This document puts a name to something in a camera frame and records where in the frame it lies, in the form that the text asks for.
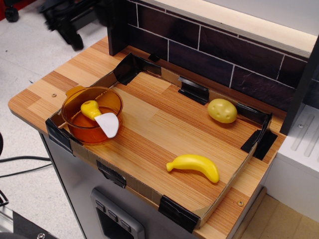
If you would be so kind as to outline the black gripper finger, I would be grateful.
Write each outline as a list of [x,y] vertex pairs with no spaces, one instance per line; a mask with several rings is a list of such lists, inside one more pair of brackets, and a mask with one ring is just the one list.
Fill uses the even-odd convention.
[[81,36],[70,22],[61,22],[58,25],[57,30],[67,44],[72,46],[73,50],[82,50],[84,48]]

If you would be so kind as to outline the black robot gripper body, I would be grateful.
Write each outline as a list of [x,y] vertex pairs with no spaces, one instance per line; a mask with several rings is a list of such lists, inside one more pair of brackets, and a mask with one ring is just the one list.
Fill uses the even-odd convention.
[[99,0],[46,0],[39,8],[45,17],[45,24],[51,31],[62,27],[62,22],[70,23],[79,30],[97,17],[94,12]]

